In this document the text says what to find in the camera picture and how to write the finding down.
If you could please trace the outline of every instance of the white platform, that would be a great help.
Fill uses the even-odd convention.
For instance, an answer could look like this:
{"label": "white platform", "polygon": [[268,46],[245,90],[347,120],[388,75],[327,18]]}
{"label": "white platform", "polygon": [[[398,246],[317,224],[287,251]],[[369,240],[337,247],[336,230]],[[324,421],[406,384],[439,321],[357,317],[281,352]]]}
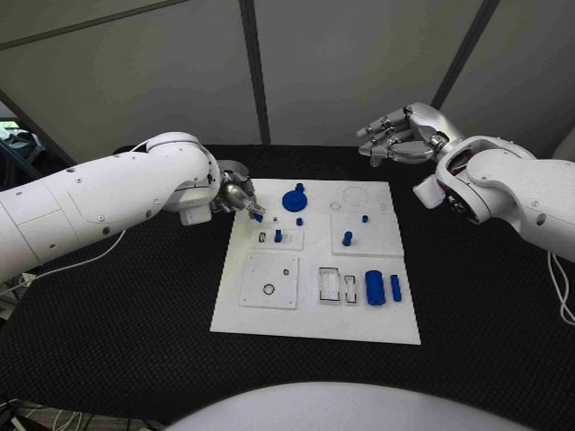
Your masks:
{"label": "white platform", "polygon": [[[421,344],[389,184],[254,182],[266,214],[262,223],[251,220],[245,212],[236,214],[210,331]],[[281,197],[297,182],[304,185],[308,204],[298,213],[290,213],[281,206]],[[297,226],[298,217],[303,226]],[[275,229],[281,229],[285,242],[275,243]],[[346,247],[341,239],[349,229],[353,237]],[[320,268],[339,269],[339,303],[320,301]],[[386,303],[380,306],[369,305],[365,296],[365,272],[372,269],[383,275]],[[401,279],[399,303],[390,297],[392,274]],[[356,304],[346,303],[347,275],[356,279]],[[271,295],[262,291],[268,284]],[[294,293],[295,303],[290,303]]]}

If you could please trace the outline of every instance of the small blue cylinder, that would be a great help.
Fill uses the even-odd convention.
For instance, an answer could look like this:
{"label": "small blue cylinder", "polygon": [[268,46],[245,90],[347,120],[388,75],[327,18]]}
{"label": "small blue cylinder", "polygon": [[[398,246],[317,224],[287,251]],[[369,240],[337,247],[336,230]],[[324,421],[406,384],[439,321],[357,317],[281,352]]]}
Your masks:
{"label": "small blue cylinder", "polygon": [[393,301],[398,303],[402,300],[402,292],[401,280],[395,274],[390,276],[390,294],[393,295]]}
{"label": "small blue cylinder", "polygon": [[341,241],[341,244],[343,244],[346,247],[352,244],[352,232],[350,232],[350,231],[347,231],[347,232],[343,234],[343,241]]}
{"label": "small blue cylinder", "polygon": [[367,271],[365,273],[365,286],[367,293],[367,303],[370,305],[382,305],[386,300],[380,271]]}

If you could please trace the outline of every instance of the blue object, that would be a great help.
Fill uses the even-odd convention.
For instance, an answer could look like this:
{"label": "blue object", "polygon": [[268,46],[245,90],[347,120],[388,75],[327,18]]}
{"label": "blue object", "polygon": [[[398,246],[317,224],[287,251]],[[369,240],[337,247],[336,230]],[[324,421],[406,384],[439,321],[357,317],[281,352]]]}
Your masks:
{"label": "blue object", "polygon": [[341,241],[341,244],[343,244],[346,247],[352,244],[352,232],[350,232],[350,231],[347,231],[347,232],[343,234],[343,241]]}
{"label": "blue object", "polygon": [[386,300],[380,271],[367,271],[365,273],[365,286],[365,290],[367,293],[367,303],[370,305],[382,305]]}
{"label": "blue object", "polygon": [[292,213],[298,213],[307,207],[307,196],[304,196],[304,186],[301,183],[297,184],[297,188],[291,190],[285,195],[281,203],[284,209]]}
{"label": "blue object", "polygon": [[395,274],[390,276],[390,294],[393,295],[393,301],[398,303],[402,300],[402,292],[401,280]]}

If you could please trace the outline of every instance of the black textured mat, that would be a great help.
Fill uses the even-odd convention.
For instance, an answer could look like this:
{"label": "black textured mat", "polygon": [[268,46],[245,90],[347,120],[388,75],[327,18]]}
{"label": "black textured mat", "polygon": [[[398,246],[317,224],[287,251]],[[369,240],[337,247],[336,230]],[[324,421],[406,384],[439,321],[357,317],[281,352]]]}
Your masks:
{"label": "black textured mat", "polygon": [[[575,429],[575,329],[558,317],[545,252],[504,222],[475,226],[421,206],[412,187],[434,165],[373,169],[356,148],[210,149],[256,178],[305,187],[307,179],[389,182],[422,346],[210,333],[233,217],[184,228],[163,213],[102,260],[32,287],[0,334],[0,394],[170,421],[261,386],[328,380],[439,395],[536,429]],[[575,310],[575,265],[565,268]]]}

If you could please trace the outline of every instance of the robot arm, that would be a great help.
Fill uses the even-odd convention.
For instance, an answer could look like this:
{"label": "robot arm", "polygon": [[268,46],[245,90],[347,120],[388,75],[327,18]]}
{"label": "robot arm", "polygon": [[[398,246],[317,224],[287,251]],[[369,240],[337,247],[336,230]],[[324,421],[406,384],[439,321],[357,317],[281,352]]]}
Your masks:
{"label": "robot arm", "polygon": [[473,223],[504,219],[520,237],[575,262],[575,163],[536,160],[512,142],[464,137],[424,103],[393,111],[357,137],[372,136],[359,152],[372,165],[437,163],[435,173],[414,187],[426,208],[442,202]]}
{"label": "robot arm", "polygon": [[264,214],[245,166],[217,163],[186,133],[151,138],[147,153],[115,154],[0,193],[0,283],[161,209],[184,225],[210,221],[212,211]]}

